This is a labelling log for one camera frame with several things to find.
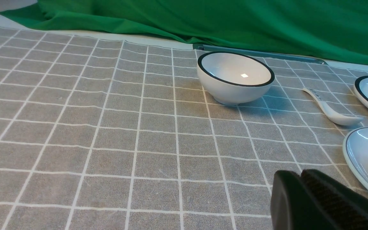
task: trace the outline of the white grid line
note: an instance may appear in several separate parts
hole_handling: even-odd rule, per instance
[[[25,142],[14,142],[14,141],[1,141],[0,143],[6,144],[21,144],[21,145],[36,145],[36,146],[44,146],[44,144],[40,143],[25,143]],[[66,144],[47,144],[50,147],[78,147],[81,149],[89,150],[90,147],[80,146],[80,145],[66,145]],[[323,145],[323,146],[332,146],[332,147],[341,147],[341,145]],[[109,148],[92,148],[93,150],[109,150],[109,151],[120,151],[120,152],[128,152],[134,153],[133,150],[125,150],[125,149],[109,149]],[[152,152],[152,151],[137,151],[137,153],[152,153],[152,154],[161,154],[161,155],[172,155],[176,156],[176,153],[162,153],[162,152]],[[218,157],[217,155],[190,155],[190,154],[180,154],[180,156],[186,157]],[[242,158],[242,157],[234,157],[234,156],[220,156],[221,158],[230,158],[234,160],[244,160],[244,161],[257,161],[255,158]],[[294,161],[278,161],[278,160],[263,160],[260,159],[260,162],[272,162],[272,163],[295,163]],[[317,166],[325,166],[325,165],[347,165],[346,163],[331,163],[331,164],[320,164],[320,163],[298,163],[300,165],[317,165]]]
[[[147,69],[147,57],[149,55],[149,47],[147,46],[146,49],[146,64],[144,66],[144,72],[146,72]],[[143,85],[146,81],[146,73],[143,75]],[[124,229],[128,230],[129,228],[129,218],[130,218],[130,209],[132,205],[132,197],[133,197],[133,184],[134,184],[134,173],[136,170],[136,160],[137,160],[137,151],[139,150],[139,135],[140,135],[140,122],[142,118],[142,109],[143,109],[143,96],[144,96],[144,86],[142,87],[142,97],[140,99],[140,108],[139,108],[139,119],[137,122],[137,133],[136,133],[136,141],[134,145],[134,155],[133,155],[133,166],[132,166],[132,174],[130,179],[130,189],[129,189],[129,197],[127,200],[127,212],[126,212],[126,221],[124,225]]]
[[[74,90],[75,92],[82,92],[82,93],[104,93],[102,91],[99,92],[94,92],[94,91],[83,91],[83,90]],[[109,93],[110,95],[118,95],[118,96],[133,96],[133,97],[137,97],[140,98],[139,96],[134,96],[134,95],[127,95],[127,94],[120,94],[120,93]],[[156,100],[163,100],[163,101],[173,101],[171,99],[162,99],[162,98],[154,98],[154,97],[143,97],[145,99],[156,99]],[[0,99],[0,101],[6,101],[6,102],[24,102],[24,100],[13,100],[13,99]],[[189,101],[181,101],[181,100],[176,100],[177,102],[187,102],[187,103],[196,103],[196,104],[203,104],[202,102],[189,102]],[[57,106],[63,106],[63,104],[58,104],[58,103],[47,103],[47,102],[36,102],[36,101],[29,101],[29,103],[34,103],[34,104],[42,104],[42,105],[57,105]],[[218,105],[216,103],[208,103],[209,105]],[[86,108],[86,107],[96,107],[101,109],[102,107],[100,106],[94,106],[94,105],[89,105],[89,106],[78,106],[78,105],[69,105],[70,107],[80,107],[80,108]],[[239,106],[241,108],[258,108],[258,109],[268,109],[267,107],[258,107],[258,106]],[[137,111],[130,111],[130,110],[121,110],[121,109],[107,109],[106,110],[114,110],[114,111],[127,111],[127,112],[137,112]],[[282,112],[296,112],[296,111],[289,111],[289,110],[280,110],[280,109],[269,109],[272,111],[282,111]],[[302,112],[302,111],[298,111],[299,113],[305,113],[305,114],[323,114],[322,112]],[[157,114],[157,115],[166,115],[166,116],[173,116],[172,114],[165,114],[165,113],[155,113],[155,112],[143,112],[143,113],[151,113],[151,114]],[[200,118],[200,119],[206,119],[205,117],[195,117],[195,116],[186,116],[186,115],[177,115],[178,117],[187,117],[187,118]],[[222,119],[222,118],[213,118],[213,119],[220,119],[220,120],[230,120],[230,121],[241,121],[238,119]]]
[[[95,44],[95,48],[93,48],[91,54],[93,54],[93,52],[95,51],[96,49],[96,46],[97,44],[99,43],[99,40],[96,41],[96,44]],[[114,71],[113,71],[113,75],[112,75],[112,78],[114,78],[116,74],[116,68],[114,68]],[[113,81],[110,81],[110,84],[109,84],[109,87],[108,87],[108,92],[110,92],[111,90],[111,84],[113,83]],[[88,169],[88,164],[89,164],[89,160],[90,160],[90,156],[92,155],[92,151],[93,151],[93,146],[95,145],[95,142],[96,142],[96,138],[97,138],[97,134],[98,134],[98,131],[99,131],[99,127],[100,127],[100,124],[101,124],[101,121],[102,121],[102,118],[103,118],[103,114],[104,114],[104,111],[105,111],[105,107],[106,107],[106,104],[107,104],[107,101],[108,101],[108,98],[109,98],[109,94],[107,93],[106,94],[106,98],[105,98],[105,101],[104,101],[104,104],[103,104],[103,108],[102,108],[102,111],[100,113],[100,117],[98,119],[98,122],[97,122],[97,127],[95,129],[95,134],[93,135],[93,139],[92,139],[92,143],[90,144],[90,147],[89,147],[89,152],[88,152],[88,155],[86,157],[86,161],[85,161],[85,165],[83,167],[83,172],[82,172],[82,175],[80,177],[80,180],[79,180],[79,183],[78,183],[78,187],[76,189],[76,194],[75,194],[75,197],[73,199],[73,203],[72,203],[72,209],[70,210],[70,213],[69,213],[69,217],[67,219],[67,222],[66,222],[66,227],[65,229],[68,230],[69,227],[70,227],[70,224],[72,222],[72,217],[73,217],[73,212],[75,210],[74,207],[76,207],[76,203],[78,201],[78,198],[79,198],[79,193],[80,193],[80,190],[82,189],[82,185],[83,185],[83,179],[85,178],[85,175],[86,175],[86,170]]]
[[[30,208],[66,208],[70,209],[72,206],[68,205],[54,205],[54,204],[26,204],[26,203],[14,203],[14,202],[0,202],[0,205],[15,205],[30,207]],[[76,210],[95,210],[95,211],[127,211],[127,208],[95,208],[86,206],[76,206]],[[148,210],[148,209],[131,209],[131,212],[153,212],[153,213],[165,213],[165,214],[179,214],[180,211],[164,211],[164,210]],[[213,212],[200,212],[200,211],[183,211],[185,214],[195,214],[204,216],[218,216],[218,217],[229,217],[229,213],[213,213]],[[270,215],[260,214],[233,214],[236,217],[257,217],[257,218],[271,218]]]
[[[47,72],[48,72],[48,71],[49,71],[49,70],[54,66],[54,64],[55,64],[55,62],[50,66],[50,68],[47,70]],[[38,85],[40,85],[40,84],[42,83],[42,81],[45,79],[45,77],[46,77],[46,76],[47,76],[47,75],[45,74],[45,75],[42,77],[42,79],[39,81],[39,84],[38,84]],[[15,120],[15,119],[19,116],[20,112],[21,112],[21,111],[22,111],[22,109],[25,107],[25,105],[26,105],[27,101],[29,100],[29,98],[30,98],[30,97],[32,96],[32,94],[36,91],[36,88],[38,87],[38,85],[37,85],[37,86],[35,86],[35,88],[33,89],[33,91],[29,94],[29,96],[27,97],[27,100],[23,103],[22,107],[18,110],[18,112],[17,112],[17,113],[16,113],[16,115],[14,116],[13,120]],[[65,110],[66,104],[67,104],[67,102],[69,101],[71,94],[72,94],[72,93],[70,93],[69,97],[68,97],[68,98],[67,98],[67,100],[66,100],[65,105],[64,105],[64,106],[63,106],[63,108],[62,108],[62,111],[61,111],[61,113],[60,113],[60,116],[57,118],[57,122],[59,121],[59,119],[60,119],[61,115],[63,114],[63,111]],[[2,139],[2,137],[6,134],[6,131],[8,131],[9,127],[10,127],[12,124],[13,124],[13,121],[11,121],[11,122],[9,123],[9,125],[6,127],[6,130],[1,134],[0,139]],[[40,153],[39,153],[39,155],[38,155],[38,157],[37,157],[37,159],[36,159],[36,161],[35,161],[35,164],[34,164],[34,165],[33,165],[33,167],[32,167],[32,170],[35,170],[35,168],[36,168],[36,166],[37,166],[37,164],[38,164],[38,162],[39,162],[40,158],[42,157],[42,153],[43,153],[43,151],[45,150],[46,144],[49,142],[50,137],[52,137],[52,134],[53,134],[53,132],[54,132],[55,128],[56,128],[56,125],[54,125],[54,126],[53,126],[53,128],[52,128],[52,130],[51,130],[51,132],[50,132],[50,134],[49,134],[49,136],[48,136],[48,138],[47,138],[47,140],[45,141],[45,145],[42,147],[42,149],[41,149],[41,151],[40,151]],[[24,191],[25,191],[26,186],[28,185],[29,180],[31,179],[31,176],[32,176],[32,172],[30,172],[30,173],[29,173],[29,175],[28,175],[28,177],[26,178],[25,183],[24,183],[24,185],[23,185],[23,186],[22,186],[22,188],[21,188],[21,191],[19,192],[18,196],[17,196],[17,197],[16,197],[16,199],[15,199],[15,203],[18,203],[18,202],[19,202],[19,200],[20,200],[20,198],[21,198],[22,194],[23,194],[23,193],[24,193]],[[15,208],[16,208],[16,205],[12,206],[11,210],[9,211],[8,216],[7,216],[7,217],[6,217],[6,219],[5,219],[4,225],[3,225],[3,227],[1,228],[1,230],[5,230],[6,226],[7,226],[7,225],[8,225],[8,223],[9,223],[9,220],[11,219],[11,216],[12,216],[13,212],[15,211]]]
[[[215,136],[214,126],[213,126],[213,122],[212,122],[212,119],[211,119],[209,106],[208,106],[208,103],[207,103],[206,92],[205,92],[204,88],[203,88],[203,95],[204,95],[204,101],[205,101],[205,105],[206,105],[206,109],[207,109],[209,122],[210,122],[210,125],[211,125],[211,132],[212,132],[213,139],[214,139],[215,150],[216,150],[216,153],[217,153],[217,156],[218,156],[219,168],[221,169],[222,179],[224,180],[225,194],[226,194],[226,199],[228,200],[229,213],[231,214],[232,227],[233,227],[234,230],[236,230],[237,228],[236,228],[236,223],[235,223],[234,210],[232,209],[232,203],[231,203],[231,197],[229,195],[228,184],[226,182],[224,167],[222,166],[221,156],[219,154],[218,143],[217,143],[217,139],[216,139],[216,136]]]
[[[178,177],[178,198],[180,204],[180,229],[184,230],[184,214],[183,214],[183,195],[181,186],[181,167],[180,167],[180,148],[178,145],[178,118],[177,118],[177,103],[175,96],[175,77],[174,77],[174,58],[173,49],[171,49],[171,71],[172,71],[172,93],[174,96],[174,125],[175,125],[175,151],[177,154],[177,177]]]
[[[256,151],[256,149],[255,149],[254,142],[252,141],[252,138],[251,138],[251,132],[249,131],[249,128],[248,128],[247,124],[246,124],[246,123],[245,123],[245,121],[244,121],[244,118],[243,118],[242,113],[241,113],[241,109],[239,109],[239,107],[238,107],[238,106],[237,106],[237,109],[238,109],[239,115],[240,115],[240,117],[241,117],[241,120],[242,120],[242,122],[243,122],[243,124],[244,124],[244,127],[245,127],[245,129],[247,130],[248,137],[249,137],[249,141],[251,142],[252,150],[254,151],[255,158],[257,159],[258,167],[259,167],[259,169],[261,170],[261,173],[262,173],[263,179],[264,179],[264,181],[265,181],[266,187],[268,188],[269,194],[270,194],[270,195],[272,195],[272,190],[271,190],[271,188],[270,188],[270,184],[269,184],[269,182],[268,182],[268,179],[266,178],[265,172],[264,172],[264,170],[263,170],[263,168],[262,168],[262,164],[260,163],[259,156],[258,156],[257,151]]]

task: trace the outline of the plate rim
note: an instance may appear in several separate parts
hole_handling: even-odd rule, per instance
[[[359,93],[359,95],[362,96],[362,98],[364,98],[368,102],[368,97],[366,97],[364,93],[362,92],[362,90],[360,89],[360,82],[367,78],[368,76],[362,76],[362,77],[357,78],[355,80],[355,89]]]
[[[360,127],[360,128],[356,128],[356,129],[353,129],[352,131],[350,131],[346,137],[344,137],[344,140],[343,140],[343,144],[342,144],[342,147],[343,147],[343,156],[344,156],[344,159],[346,160],[346,163],[347,165],[349,166],[350,170],[352,171],[352,173],[355,175],[356,179],[359,180],[359,182],[368,190],[368,182],[364,179],[364,177],[357,171],[356,167],[354,166],[352,160],[349,158],[349,154],[347,152],[347,148],[346,148],[346,145],[347,145],[347,140],[349,139],[349,137],[356,131],[358,130],[361,130],[361,129],[365,129],[365,128],[368,128],[368,127]]]

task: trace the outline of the black object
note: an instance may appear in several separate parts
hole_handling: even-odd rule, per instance
[[[271,215],[274,230],[368,230],[368,199],[315,169],[277,171]]]

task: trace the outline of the ceramic spoon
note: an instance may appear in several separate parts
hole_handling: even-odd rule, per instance
[[[357,124],[363,120],[363,118],[349,117],[334,111],[313,89],[303,88],[302,90],[312,96],[319,105],[320,109],[325,113],[326,117],[328,117],[329,120],[336,124],[350,126]]]

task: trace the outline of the spoon handle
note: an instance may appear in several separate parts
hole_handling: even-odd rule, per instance
[[[322,97],[313,89],[303,88],[303,91],[307,92],[313,99],[317,102],[320,109],[327,114],[328,111],[333,111],[333,109],[322,99]]]

